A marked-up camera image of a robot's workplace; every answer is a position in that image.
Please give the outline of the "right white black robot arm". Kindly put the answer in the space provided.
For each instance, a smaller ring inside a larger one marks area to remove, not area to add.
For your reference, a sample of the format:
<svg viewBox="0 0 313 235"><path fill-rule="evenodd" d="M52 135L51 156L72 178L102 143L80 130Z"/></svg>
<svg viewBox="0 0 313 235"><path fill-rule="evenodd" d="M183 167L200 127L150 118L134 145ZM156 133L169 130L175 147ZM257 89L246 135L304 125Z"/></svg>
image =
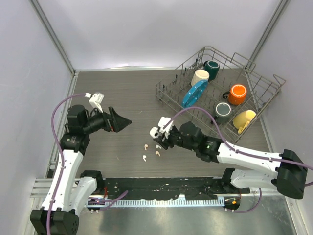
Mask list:
<svg viewBox="0 0 313 235"><path fill-rule="evenodd" d="M308 169L292 150L270 153L239 147L205 135L192 122L179 129L172 124L166 130L153 127L150 136L164 149L178 146L195 152L205 162L244 167L225 170L221 188L226 193L242 188L270 188L286 197L303 199Z"/></svg>

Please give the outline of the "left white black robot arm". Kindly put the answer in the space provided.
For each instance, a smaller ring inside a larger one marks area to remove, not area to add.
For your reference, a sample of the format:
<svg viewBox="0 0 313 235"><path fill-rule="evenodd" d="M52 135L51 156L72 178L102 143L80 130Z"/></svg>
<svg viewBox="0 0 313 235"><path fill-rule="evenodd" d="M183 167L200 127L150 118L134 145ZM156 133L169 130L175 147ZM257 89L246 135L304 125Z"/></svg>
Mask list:
<svg viewBox="0 0 313 235"><path fill-rule="evenodd" d="M98 130L119 132L131 124L113 107L109 112L93 109L89 113L83 105L68 109L66 132L59 141L60 152L54 177L40 209L34 209L30 221L39 235L75 235L79 215L89 197L100 195L105 183L100 171L85 170L76 188L75 176L83 160L90 134Z"/></svg>

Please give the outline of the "white earbud charging case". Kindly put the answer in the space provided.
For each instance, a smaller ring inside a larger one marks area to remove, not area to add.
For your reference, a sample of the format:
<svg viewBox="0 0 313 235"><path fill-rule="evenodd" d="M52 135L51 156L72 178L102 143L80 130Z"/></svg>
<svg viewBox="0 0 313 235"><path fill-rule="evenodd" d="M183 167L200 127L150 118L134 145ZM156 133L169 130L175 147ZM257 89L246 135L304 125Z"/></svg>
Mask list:
<svg viewBox="0 0 313 235"><path fill-rule="evenodd" d="M153 128L150 130L149 134L150 134L150 136L151 136L152 138L153 138L153 134L154 134L154 133L159 133L159 134L160 134L158 127L153 127Z"/></svg>

